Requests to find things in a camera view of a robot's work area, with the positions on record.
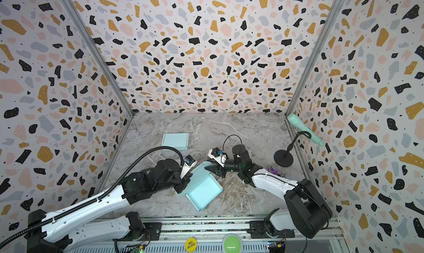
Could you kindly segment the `mint paper box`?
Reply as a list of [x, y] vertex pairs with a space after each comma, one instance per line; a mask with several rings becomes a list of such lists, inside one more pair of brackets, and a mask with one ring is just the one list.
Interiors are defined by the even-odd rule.
[[188, 133], [166, 133], [162, 138], [162, 146], [175, 148], [179, 151], [188, 150], [189, 134]]

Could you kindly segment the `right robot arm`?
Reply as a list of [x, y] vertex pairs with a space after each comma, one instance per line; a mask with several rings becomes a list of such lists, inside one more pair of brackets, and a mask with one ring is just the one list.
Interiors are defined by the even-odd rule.
[[277, 238], [285, 230], [296, 229], [312, 239], [330, 223], [332, 211], [311, 181], [289, 180], [267, 171], [251, 160], [242, 144], [233, 147], [232, 159], [219, 148], [211, 149], [208, 157], [211, 164], [205, 170], [221, 178], [225, 178], [228, 172], [235, 172], [243, 183], [267, 191], [285, 202], [286, 211], [276, 208], [261, 221], [259, 235]]

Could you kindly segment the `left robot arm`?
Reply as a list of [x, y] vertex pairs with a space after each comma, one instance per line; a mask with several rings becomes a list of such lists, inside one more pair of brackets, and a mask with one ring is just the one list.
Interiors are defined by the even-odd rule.
[[181, 193], [189, 184], [189, 172], [196, 161], [188, 155], [182, 165], [173, 159], [160, 160], [155, 167], [133, 172], [119, 180], [112, 190], [96, 195], [89, 202], [79, 202], [65, 209], [29, 216], [33, 228], [25, 237], [29, 253], [64, 253], [103, 240], [141, 239], [151, 232], [139, 213], [129, 212], [111, 220], [99, 217], [147, 200], [159, 191], [174, 189]]

